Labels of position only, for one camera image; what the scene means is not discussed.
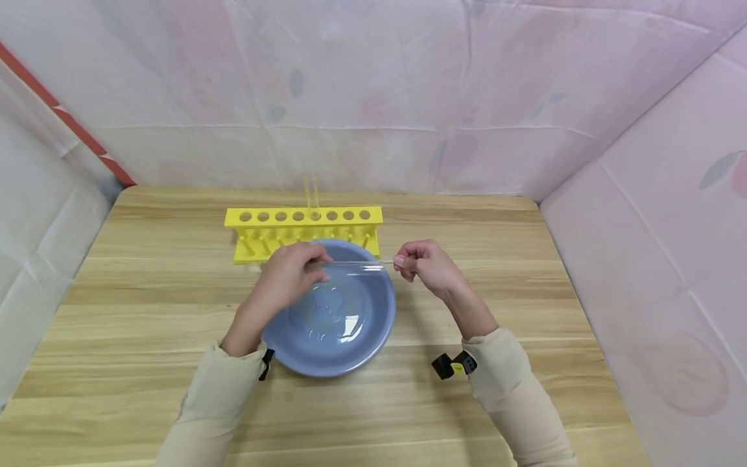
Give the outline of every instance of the wall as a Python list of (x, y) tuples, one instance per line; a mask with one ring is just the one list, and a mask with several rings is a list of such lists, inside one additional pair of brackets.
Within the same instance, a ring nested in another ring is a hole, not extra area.
[(747, 458), (747, 30), (542, 211), (656, 466)]
[(0, 64), (0, 411), (119, 185)]
[(145, 185), (544, 198), (742, 0), (9, 0), (0, 40)]

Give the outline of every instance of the left hand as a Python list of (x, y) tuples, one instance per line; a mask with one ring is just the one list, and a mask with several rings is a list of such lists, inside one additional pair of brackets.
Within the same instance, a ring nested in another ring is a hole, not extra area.
[(317, 282), (329, 281), (310, 262), (332, 262), (322, 244), (299, 242), (280, 247), (262, 269), (247, 299), (236, 310), (231, 328), (221, 343), (230, 356), (257, 350), (262, 330), (280, 310), (288, 308)]
[(322, 244), (299, 242), (273, 253), (247, 300), (252, 308), (272, 316), (288, 308), (317, 282), (329, 281), (320, 268), (309, 262), (332, 262)]

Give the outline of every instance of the right hand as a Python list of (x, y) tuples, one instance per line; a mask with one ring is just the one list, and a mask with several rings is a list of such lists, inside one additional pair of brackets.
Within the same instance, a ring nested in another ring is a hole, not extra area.
[(404, 244), (394, 257), (394, 269), (409, 282), (417, 274), (428, 290), (442, 300), (467, 285), (454, 261), (433, 240)]

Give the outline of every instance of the red strip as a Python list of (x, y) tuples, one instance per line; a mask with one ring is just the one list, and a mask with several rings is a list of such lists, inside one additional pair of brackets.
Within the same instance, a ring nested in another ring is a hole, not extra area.
[(80, 138), (81, 142), (88, 146), (93, 154), (95, 154), (99, 160), (114, 174), (117, 180), (120, 181), (125, 187), (131, 187), (136, 185), (132, 177), (107, 153), (106, 149), (86, 131), (78, 121), (73, 118), (70, 113), (60, 108), (60, 103), (50, 92), (37, 80), (34, 75), (18, 59), (10, 53), (5, 45), (0, 42), (0, 60), (10, 68), (10, 71), (15, 73), (18, 78), (23, 81), (37, 96), (39, 96), (45, 104), (49, 106), (52, 112), (55, 113), (65, 125)]

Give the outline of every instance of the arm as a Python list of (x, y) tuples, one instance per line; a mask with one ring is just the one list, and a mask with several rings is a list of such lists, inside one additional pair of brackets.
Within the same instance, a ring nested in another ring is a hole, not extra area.
[(158, 453), (156, 467), (221, 467), (241, 414), (260, 374), (267, 346), (262, 330), (280, 310), (316, 282), (329, 280), (309, 261), (332, 259), (320, 244), (298, 243), (277, 250), (257, 285), (239, 305), (220, 343), (210, 346), (182, 401), (182, 410)]
[(530, 369), (516, 337), (499, 327), (488, 306), (434, 241), (405, 244), (394, 257), (408, 281), (418, 275), (449, 308), (463, 347), (477, 362), (472, 394), (506, 440), (519, 467), (576, 467), (562, 422)]

